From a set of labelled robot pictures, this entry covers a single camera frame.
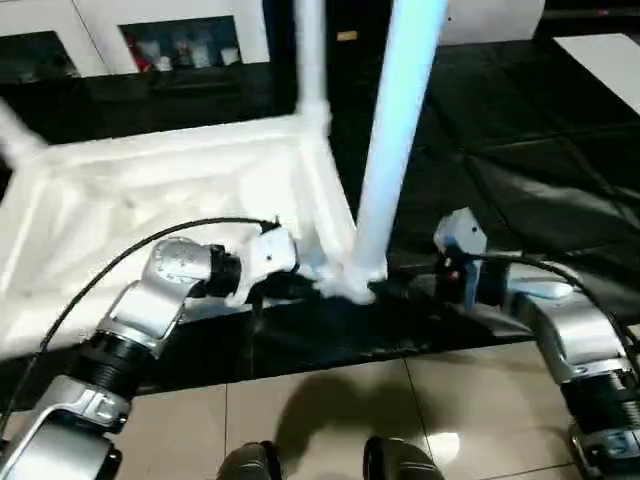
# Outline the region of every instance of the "beige floor tile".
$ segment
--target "beige floor tile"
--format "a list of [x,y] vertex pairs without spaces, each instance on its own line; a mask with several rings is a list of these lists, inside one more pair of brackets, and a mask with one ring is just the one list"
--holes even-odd
[[229,385],[227,450],[272,440],[290,479],[362,478],[373,435],[425,448],[403,361]]
[[513,477],[501,478],[500,480],[581,480],[578,469],[573,465],[567,467],[550,468],[538,470],[537,472],[523,473]]
[[118,480],[215,478],[224,459],[225,386],[136,398],[124,431]]
[[407,361],[434,459],[448,480],[571,462],[569,414],[534,344]]

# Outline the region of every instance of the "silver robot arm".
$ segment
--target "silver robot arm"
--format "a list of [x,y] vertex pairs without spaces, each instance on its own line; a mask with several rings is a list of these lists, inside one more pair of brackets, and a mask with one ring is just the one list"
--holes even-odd
[[544,268],[468,256],[456,265],[464,254],[485,254],[487,238],[469,209],[444,218],[434,241],[450,272],[460,275],[465,309],[494,306],[532,332],[574,418],[570,437],[584,475],[640,478],[639,379],[609,317]]
[[121,461],[107,433],[119,433],[135,392],[197,288],[244,303],[271,273],[292,271],[296,249],[284,228],[256,236],[236,255],[186,238],[157,243],[139,281],[99,323],[66,375],[51,383],[0,456],[0,480],[115,478]]

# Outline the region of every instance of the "white tube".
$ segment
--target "white tube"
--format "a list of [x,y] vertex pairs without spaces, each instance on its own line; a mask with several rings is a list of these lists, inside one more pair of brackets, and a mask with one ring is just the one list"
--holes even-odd
[[446,0],[395,0],[358,212],[352,266],[386,275],[386,251]]
[[46,144],[0,98],[0,151],[13,169],[27,163]]
[[328,121],[325,73],[325,2],[296,0],[298,112],[309,123]]

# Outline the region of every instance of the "white cabinet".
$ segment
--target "white cabinet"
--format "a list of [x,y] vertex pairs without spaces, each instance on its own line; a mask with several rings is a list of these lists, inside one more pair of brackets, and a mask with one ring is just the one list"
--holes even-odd
[[37,80],[37,70],[47,68],[42,63],[48,54],[69,74],[109,73],[72,0],[0,2],[0,75],[33,75]]
[[234,55],[269,61],[261,0],[74,1],[113,73],[138,72],[145,61],[160,69],[228,64]]

